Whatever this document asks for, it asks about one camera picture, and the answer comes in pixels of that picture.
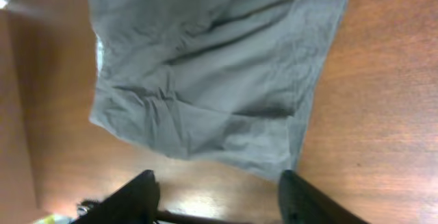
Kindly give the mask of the grey cotton shorts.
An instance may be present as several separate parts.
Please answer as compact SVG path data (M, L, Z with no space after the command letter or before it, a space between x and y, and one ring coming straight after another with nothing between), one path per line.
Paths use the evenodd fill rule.
M298 164L348 0L88 0L90 120L169 158L266 179Z

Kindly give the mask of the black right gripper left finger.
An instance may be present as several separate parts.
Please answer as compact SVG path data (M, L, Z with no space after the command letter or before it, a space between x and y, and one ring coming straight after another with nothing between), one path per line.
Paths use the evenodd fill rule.
M157 220L159 184L152 170L145 170L91 208L74 224L153 224Z

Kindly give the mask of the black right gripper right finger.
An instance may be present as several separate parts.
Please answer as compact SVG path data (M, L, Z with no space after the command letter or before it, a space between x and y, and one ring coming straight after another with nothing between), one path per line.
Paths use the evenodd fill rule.
M281 173L278 187L281 218L287 224L366 224L291 170Z

